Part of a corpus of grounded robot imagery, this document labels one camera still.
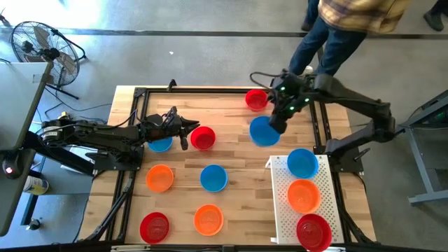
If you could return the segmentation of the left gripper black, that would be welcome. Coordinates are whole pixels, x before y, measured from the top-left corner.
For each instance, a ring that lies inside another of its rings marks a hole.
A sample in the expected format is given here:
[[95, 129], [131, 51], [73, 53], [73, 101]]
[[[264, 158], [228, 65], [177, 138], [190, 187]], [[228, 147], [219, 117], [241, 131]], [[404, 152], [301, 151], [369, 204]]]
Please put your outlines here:
[[187, 136], [200, 126], [197, 120], [188, 120], [178, 114], [175, 106], [171, 107], [172, 115], [163, 118], [159, 114], [150, 115], [141, 121], [141, 133], [146, 141], [157, 141], [168, 137], [179, 136], [183, 151], [188, 149]]

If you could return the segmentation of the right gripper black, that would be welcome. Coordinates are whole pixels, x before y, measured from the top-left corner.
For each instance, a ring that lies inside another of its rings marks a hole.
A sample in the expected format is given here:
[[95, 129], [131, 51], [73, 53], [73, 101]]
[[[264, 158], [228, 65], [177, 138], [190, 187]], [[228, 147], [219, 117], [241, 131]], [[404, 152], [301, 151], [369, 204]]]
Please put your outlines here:
[[289, 71], [282, 71], [271, 82], [271, 102], [274, 105], [269, 117], [269, 125], [277, 133], [284, 133], [288, 118], [307, 106], [311, 101], [314, 76], [296, 76]]

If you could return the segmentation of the red plastic mini bowl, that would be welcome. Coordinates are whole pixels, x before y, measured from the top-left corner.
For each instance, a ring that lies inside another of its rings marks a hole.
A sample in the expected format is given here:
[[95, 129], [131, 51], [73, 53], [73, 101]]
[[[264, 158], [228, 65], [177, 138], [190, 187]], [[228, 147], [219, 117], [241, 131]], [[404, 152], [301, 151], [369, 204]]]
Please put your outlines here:
[[332, 230], [327, 221], [314, 213], [305, 214], [297, 223], [299, 243], [310, 252], [324, 252], [332, 242]]
[[142, 220], [139, 232], [146, 243], [159, 243], [169, 232], [169, 220], [163, 213], [152, 212]]
[[191, 133], [190, 141], [196, 149], [207, 151], [215, 144], [216, 134], [210, 127], [199, 126]]
[[267, 106], [267, 98], [268, 95], [263, 90], [249, 90], [245, 95], [245, 102], [252, 111], [261, 111]]

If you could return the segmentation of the blue plastic mini bowl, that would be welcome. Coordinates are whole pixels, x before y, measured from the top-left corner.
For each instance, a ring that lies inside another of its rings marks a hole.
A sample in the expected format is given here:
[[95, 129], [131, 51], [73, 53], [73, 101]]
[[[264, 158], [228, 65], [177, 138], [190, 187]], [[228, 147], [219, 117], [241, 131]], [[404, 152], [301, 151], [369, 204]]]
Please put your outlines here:
[[148, 147], [153, 152], [163, 153], [163, 152], [169, 151], [170, 148], [172, 147], [172, 144], [173, 144], [173, 138], [168, 137], [165, 139], [152, 141], [152, 142], [148, 143]]
[[311, 179], [319, 170], [319, 161], [310, 150], [298, 148], [290, 152], [287, 166], [292, 175], [299, 179]]
[[205, 190], [211, 193], [217, 193], [226, 187], [228, 174], [222, 166], [210, 164], [202, 170], [199, 182]]
[[266, 115], [252, 119], [249, 125], [251, 140], [262, 147], [273, 146], [280, 140], [280, 134], [269, 125], [270, 118]]

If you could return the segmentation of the orange plastic mini bowl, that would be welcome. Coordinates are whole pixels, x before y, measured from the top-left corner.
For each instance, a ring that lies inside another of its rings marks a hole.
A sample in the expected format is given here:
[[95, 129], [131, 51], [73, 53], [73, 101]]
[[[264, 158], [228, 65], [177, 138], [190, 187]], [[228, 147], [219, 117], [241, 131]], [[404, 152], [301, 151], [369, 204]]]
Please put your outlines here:
[[205, 204], [195, 212], [194, 226], [201, 235], [214, 236], [221, 231], [223, 224], [223, 212], [214, 204]]
[[163, 193], [168, 190], [174, 182], [174, 173], [165, 164], [153, 166], [146, 175], [147, 187], [156, 193]]
[[320, 207], [321, 194], [314, 182], [297, 179], [287, 189], [287, 200], [296, 212], [312, 214]]

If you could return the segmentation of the white perforated metal rack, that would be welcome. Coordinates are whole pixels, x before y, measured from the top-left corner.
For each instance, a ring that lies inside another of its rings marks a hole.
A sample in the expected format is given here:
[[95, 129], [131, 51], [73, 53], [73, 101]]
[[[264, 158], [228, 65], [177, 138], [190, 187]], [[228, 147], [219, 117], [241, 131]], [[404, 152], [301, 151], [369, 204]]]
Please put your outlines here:
[[[317, 155], [316, 158], [319, 163], [318, 172], [311, 179], [317, 185], [321, 194], [321, 203], [316, 210], [316, 214], [323, 217], [329, 224], [332, 231], [331, 242], [341, 244], [344, 242], [344, 235], [328, 157]], [[287, 157], [285, 155], [271, 155], [265, 166], [271, 171], [276, 225], [276, 236], [271, 238], [271, 241], [283, 245], [298, 244], [296, 227], [302, 214], [293, 210], [287, 200], [288, 187], [295, 180], [294, 175], [287, 168]]]

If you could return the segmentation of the white paper sheet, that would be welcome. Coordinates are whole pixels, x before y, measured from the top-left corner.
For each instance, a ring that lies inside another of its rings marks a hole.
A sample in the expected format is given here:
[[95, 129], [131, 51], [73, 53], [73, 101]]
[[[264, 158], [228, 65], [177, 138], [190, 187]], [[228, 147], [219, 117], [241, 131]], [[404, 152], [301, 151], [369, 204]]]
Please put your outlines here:
[[[87, 153], [97, 153], [97, 149], [94, 148], [88, 148], [88, 147], [83, 147], [83, 146], [72, 146], [69, 151], [75, 155], [77, 155], [80, 158], [83, 158], [84, 160], [87, 160], [88, 162], [92, 163], [93, 165], [95, 164], [95, 161], [88, 157], [86, 154]], [[76, 171], [75, 169], [72, 169], [70, 167], [67, 167], [65, 165], [61, 165], [61, 168], [70, 171], [70, 172], [76, 172], [81, 174], [80, 171]]]

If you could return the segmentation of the person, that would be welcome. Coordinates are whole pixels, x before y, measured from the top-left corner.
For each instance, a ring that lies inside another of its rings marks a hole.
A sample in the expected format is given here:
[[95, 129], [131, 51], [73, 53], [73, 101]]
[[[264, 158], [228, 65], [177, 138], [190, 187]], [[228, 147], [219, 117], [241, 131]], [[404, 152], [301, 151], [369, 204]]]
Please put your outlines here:
[[423, 18], [431, 29], [441, 32], [445, 28], [442, 23], [442, 15], [448, 18], [448, 0], [437, 0], [434, 6], [423, 15]]
[[316, 20], [291, 57], [288, 70], [302, 75], [324, 47], [316, 74], [335, 75], [368, 34], [392, 32], [411, 0], [318, 0]]
[[301, 26], [302, 31], [309, 32], [314, 26], [319, 16], [318, 5], [319, 0], [308, 0], [306, 15]]

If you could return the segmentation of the grey metal stand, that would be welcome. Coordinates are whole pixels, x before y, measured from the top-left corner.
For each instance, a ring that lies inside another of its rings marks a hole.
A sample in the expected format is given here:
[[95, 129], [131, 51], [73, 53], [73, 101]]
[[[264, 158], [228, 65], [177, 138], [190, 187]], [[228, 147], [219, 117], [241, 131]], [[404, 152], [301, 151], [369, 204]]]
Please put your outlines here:
[[420, 105], [395, 133], [409, 141], [426, 190], [409, 203], [448, 200], [448, 90]]

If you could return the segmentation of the black floor fan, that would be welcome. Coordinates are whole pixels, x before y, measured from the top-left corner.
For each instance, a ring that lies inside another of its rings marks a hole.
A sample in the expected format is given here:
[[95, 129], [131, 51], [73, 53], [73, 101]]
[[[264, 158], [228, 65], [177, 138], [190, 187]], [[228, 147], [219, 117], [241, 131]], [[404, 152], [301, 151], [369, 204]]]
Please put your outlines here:
[[51, 66], [47, 86], [57, 92], [77, 99], [63, 91], [79, 75], [85, 50], [68, 39], [58, 29], [42, 22], [24, 21], [11, 32], [10, 44], [19, 62], [44, 62]]

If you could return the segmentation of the white labelled canister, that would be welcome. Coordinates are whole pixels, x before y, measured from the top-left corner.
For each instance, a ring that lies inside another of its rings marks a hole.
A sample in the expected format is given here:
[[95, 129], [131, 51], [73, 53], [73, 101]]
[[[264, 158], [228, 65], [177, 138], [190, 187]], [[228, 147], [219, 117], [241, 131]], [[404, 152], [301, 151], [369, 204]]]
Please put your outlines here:
[[42, 178], [28, 176], [25, 181], [23, 192], [32, 195], [43, 195], [49, 189], [49, 183]]

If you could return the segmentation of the grey workstation desk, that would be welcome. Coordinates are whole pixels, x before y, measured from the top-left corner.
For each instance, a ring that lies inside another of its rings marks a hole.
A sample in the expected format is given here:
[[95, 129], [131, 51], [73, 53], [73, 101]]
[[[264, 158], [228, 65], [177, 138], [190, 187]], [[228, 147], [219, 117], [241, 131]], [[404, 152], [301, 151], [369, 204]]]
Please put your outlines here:
[[[0, 63], [0, 162], [23, 146], [50, 73], [49, 63]], [[28, 175], [6, 178], [0, 164], [0, 237], [12, 223]]]

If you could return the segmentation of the black device with red light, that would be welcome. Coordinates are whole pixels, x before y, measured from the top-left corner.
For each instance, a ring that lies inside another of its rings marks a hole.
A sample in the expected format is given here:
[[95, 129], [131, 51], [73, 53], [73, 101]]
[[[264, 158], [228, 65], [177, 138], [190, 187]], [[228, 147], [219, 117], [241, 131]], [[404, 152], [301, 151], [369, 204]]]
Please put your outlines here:
[[18, 179], [28, 175], [34, 163], [36, 151], [33, 149], [20, 149], [5, 153], [0, 162], [3, 173], [7, 179]]

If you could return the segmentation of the black aluminium table frame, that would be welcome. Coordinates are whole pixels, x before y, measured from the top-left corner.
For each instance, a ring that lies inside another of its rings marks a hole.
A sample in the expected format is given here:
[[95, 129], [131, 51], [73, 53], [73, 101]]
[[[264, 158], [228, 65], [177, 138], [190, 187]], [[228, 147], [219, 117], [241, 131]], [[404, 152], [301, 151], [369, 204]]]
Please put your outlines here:
[[[256, 112], [246, 105], [245, 95], [245, 87], [176, 86], [171, 92], [152, 87], [149, 114], [162, 114], [175, 106], [179, 115], [210, 127], [216, 142], [210, 150], [182, 150], [175, 139], [165, 153], [146, 150], [129, 196], [129, 219], [124, 223], [116, 218], [115, 235], [125, 229], [126, 244], [141, 243], [140, 224], [156, 211], [168, 217], [168, 244], [271, 243], [276, 225], [271, 171], [265, 165], [271, 155], [315, 145], [312, 116], [308, 108], [303, 109], [288, 121], [277, 145], [259, 147], [249, 136]], [[174, 173], [173, 184], [164, 192], [153, 192], [146, 185], [146, 175], [155, 165], [167, 165]], [[227, 185], [220, 192], [209, 192], [200, 184], [200, 174], [208, 165], [220, 165], [227, 172]], [[195, 212], [205, 204], [214, 204], [223, 212], [223, 227], [214, 236], [204, 236], [194, 226]]]

